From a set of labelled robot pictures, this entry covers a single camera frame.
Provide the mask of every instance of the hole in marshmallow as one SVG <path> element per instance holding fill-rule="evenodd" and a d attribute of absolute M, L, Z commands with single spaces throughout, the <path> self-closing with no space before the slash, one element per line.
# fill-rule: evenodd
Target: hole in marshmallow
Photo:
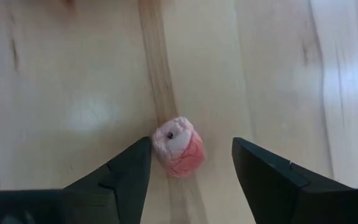
<path fill-rule="evenodd" d="M 173 139 L 173 134 L 172 134 L 172 132 L 169 132 L 169 133 L 167 134 L 167 138 Z"/>

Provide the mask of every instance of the pink marshmallow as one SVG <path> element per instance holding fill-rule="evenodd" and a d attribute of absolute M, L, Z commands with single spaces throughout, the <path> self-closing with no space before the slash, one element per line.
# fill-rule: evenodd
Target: pink marshmallow
<path fill-rule="evenodd" d="M 186 177 L 205 160 L 203 141 L 184 117 L 167 121 L 153 135 L 154 152 L 174 177 Z"/>

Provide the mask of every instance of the wooden surface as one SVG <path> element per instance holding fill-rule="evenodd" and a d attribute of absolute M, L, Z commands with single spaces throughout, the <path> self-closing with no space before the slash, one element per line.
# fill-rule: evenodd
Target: wooden surface
<path fill-rule="evenodd" d="M 64 187 L 177 114 L 208 158 L 154 159 L 142 223 L 254 223 L 234 136 L 358 187 L 358 1 L 0 0 L 0 189 Z"/>

